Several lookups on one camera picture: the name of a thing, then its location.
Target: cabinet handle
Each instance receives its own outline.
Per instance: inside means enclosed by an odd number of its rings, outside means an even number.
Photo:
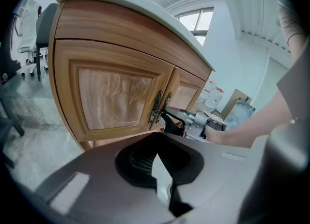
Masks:
[[[160,121],[160,119],[161,119],[161,114],[164,112],[164,110],[165,110],[165,108],[166,108],[168,102],[169,102],[170,99],[171,99],[171,96],[172,96],[172,92],[170,92],[170,93],[168,94],[168,96],[167,96],[167,98],[166,98],[166,100],[165,100],[165,103],[164,103],[164,105],[163,105],[163,107],[162,107],[162,109],[161,109],[161,111],[160,111],[160,113],[159,113],[159,116],[158,116],[157,120],[156,120],[156,123],[158,123],[158,122]]]
[[[159,103],[160,103],[162,97],[163,97],[163,91],[160,90],[158,92],[157,97],[155,98],[154,105],[153,105],[153,108],[152,108],[152,113],[151,113],[151,116],[150,116],[150,119],[149,119],[149,123],[152,123],[154,121],[155,115],[160,113],[160,110],[158,109],[158,106],[159,106]]]

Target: cabinet door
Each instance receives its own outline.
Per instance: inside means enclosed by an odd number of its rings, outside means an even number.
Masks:
[[[175,67],[159,104],[159,109],[162,108],[165,103],[165,99],[167,99],[168,94],[171,92],[172,95],[167,106],[190,111],[196,103],[205,84],[206,82],[198,77]],[[153,121],[151,130],[164,127],[165,121],[163,119],[161,119],[158,123],[156,123],[156,120],[157,118]]]
[[[53,59],[61,108],[80,142],[149,130],[154,100],[174,67],[136,50],[87,40],[57,40]]]

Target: chair backrest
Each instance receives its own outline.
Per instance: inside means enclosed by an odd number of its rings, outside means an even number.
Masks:
[[[28,52],[35,50],[36,30],[35,24],[38,19],[38,12],[30,11],[23,15],[20,28],[20,35],[22,35],[22,41],[20,43],[18,52]]]
[[[52,28],[58,3],[51,3],[39,16],[36,22],[37,39],[36,45],[40,47],[48,47],[50,30]]]

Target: wooden drawer front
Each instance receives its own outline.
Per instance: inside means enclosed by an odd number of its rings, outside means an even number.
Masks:
[[[144,53],[87,40],[56,40],[54,73],[60,104],[78,141],[95,141],[149,130],[170,63]]]
[[[55,38],[97,40],[132,48],[204,81],[211,73],[205,62],[170,30],[147,16],[107,2],[65,1]]]
[[[196,103],[205,84],[205,81],[180,68],[175,67],[169,80],[168,86],[164,92],[163,98],[160,102],[159,108],[162,108],[165,99],[171,92],[172,96],[167,106],[190,111]],[[156,120],[157,119],[153,121],[151,130],[162,128],[165,124],[163,119],[161,119],[158,123],[156,123]]]

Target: window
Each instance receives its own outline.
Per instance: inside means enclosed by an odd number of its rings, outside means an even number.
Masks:
[[[182,13],[177,18],[203,46],[205,37],[208,33],[210,22],[213,15],[213,8],[199,9],[187,13]]]

